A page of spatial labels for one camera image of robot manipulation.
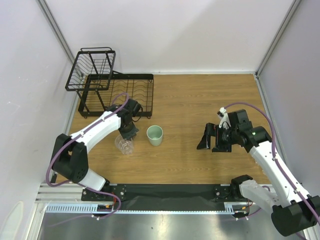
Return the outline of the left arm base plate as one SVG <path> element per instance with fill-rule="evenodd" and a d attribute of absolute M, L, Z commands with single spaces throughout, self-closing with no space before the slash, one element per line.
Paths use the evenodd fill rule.
<path fill-rule="evenodd" d="M 107 186 L 104 186 L 101 191 L 116 195 L 122 201 L 125 199 L 126 186 L 123 184 L 109 184 Z M 81 194 L 81 200 L 85 202 L 111 202 L 114 200 L 114 198 L 110 195 L 105 195 L 102 193 L 93 192 L 88 189 L 83 189 Z"/>

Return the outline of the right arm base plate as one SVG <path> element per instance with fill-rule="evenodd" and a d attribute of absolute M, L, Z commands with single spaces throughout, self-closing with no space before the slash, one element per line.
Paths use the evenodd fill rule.
<path fill-rule="evenodd" d="M 213 189 L 215 202 L 238 202 L 241 198 L 231 185 L 216 185 Z"/>

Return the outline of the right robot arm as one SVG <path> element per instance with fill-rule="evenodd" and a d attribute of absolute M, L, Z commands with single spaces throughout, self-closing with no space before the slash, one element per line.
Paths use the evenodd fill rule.
<path fill-rule="evenodd" d="M 230 195 L 235 201 L 253 201 L 270 214 L 277 231 L 290 236 L 320 223 L 320 197 L 311 196 L 279 156 L 272 137 L 262 126 L 254 127 L 244 109 L 227 112 L 221 108 L 218 124 L 208 122 L 197 150 L 230 153 L 239 145 L 251 155 L 269 179 L 274 192 L 259 185 L 251 176 L 231 180 Z"/>

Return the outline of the clear plastic cup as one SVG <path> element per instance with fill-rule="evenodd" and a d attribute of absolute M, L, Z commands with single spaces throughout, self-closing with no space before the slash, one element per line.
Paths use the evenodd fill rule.
<path fill-rule="evenodd" d="M 121 135 L 118 135 L 114 144 L 123 155 L 130 155 L 134 151 L 134 142 L 132 138 L 124 139 Z"/>

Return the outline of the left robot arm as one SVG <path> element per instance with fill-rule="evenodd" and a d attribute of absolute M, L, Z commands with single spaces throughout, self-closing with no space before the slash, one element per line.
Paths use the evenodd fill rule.
<path fill-rule="evenodd" d="M 60 134 L 55 140 L 49 169 L 87 188 L 98 200 L 107 199 L 112 191 L 110 181 L 90 169 L 88 154 L 115 131 L 119 131 L 124 140 L 132 140 L 139 131 L 133 117 L 140 109 L 138 103 L 133 107 L 112 105 L 84 129 L 71 135 Z"/>

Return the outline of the green plastic cup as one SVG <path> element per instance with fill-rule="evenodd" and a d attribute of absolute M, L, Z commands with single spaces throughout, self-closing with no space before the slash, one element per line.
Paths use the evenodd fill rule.
<path fill-rule="evenodd" d="M 147 129 L 146 135 L 150 144 L 158 147 L 162 143 L 164 132 L 160 126 L 152 125 Z"/>

